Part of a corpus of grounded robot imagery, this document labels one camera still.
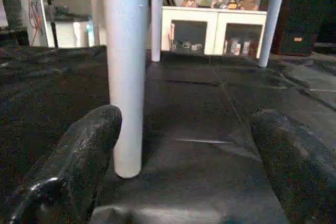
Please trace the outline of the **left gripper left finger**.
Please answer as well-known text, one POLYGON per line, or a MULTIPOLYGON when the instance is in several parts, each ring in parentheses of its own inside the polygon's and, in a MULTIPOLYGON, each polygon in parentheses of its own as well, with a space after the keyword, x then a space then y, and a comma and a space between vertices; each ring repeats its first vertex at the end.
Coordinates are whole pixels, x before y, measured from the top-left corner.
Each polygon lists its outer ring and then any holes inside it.
POLYGON ((114 105, 73 123, 1 206, 1 223, 88 223, 121 124, 114 105))

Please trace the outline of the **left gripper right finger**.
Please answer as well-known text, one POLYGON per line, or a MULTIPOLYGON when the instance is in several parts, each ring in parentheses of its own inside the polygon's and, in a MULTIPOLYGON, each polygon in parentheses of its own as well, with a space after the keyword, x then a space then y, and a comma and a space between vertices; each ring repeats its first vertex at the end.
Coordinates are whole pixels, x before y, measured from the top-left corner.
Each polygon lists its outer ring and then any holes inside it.
POLYGON ((291 223, 335 223, 335 152, 310 127, 275 110, 250 128, 271 186, 291 223))

